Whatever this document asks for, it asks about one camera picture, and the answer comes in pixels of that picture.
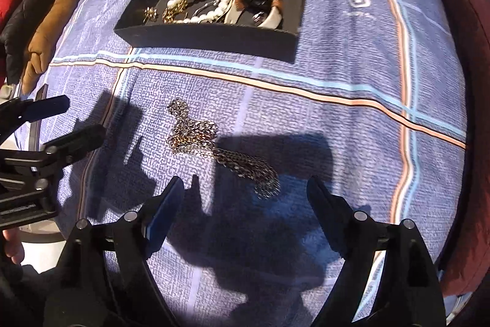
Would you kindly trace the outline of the left hand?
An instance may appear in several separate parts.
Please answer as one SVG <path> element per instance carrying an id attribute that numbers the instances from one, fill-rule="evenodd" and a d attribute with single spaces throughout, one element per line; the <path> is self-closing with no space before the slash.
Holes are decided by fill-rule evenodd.
<path id="1" fill-rule="evenodd" d="M 2 236 L 6 240 L 4 245 L 6 256 L 16 265 L 20 265 L 25 258 L 25 251 L 20 237 L 20 230 L 12 228 L 4 230 Z"/>

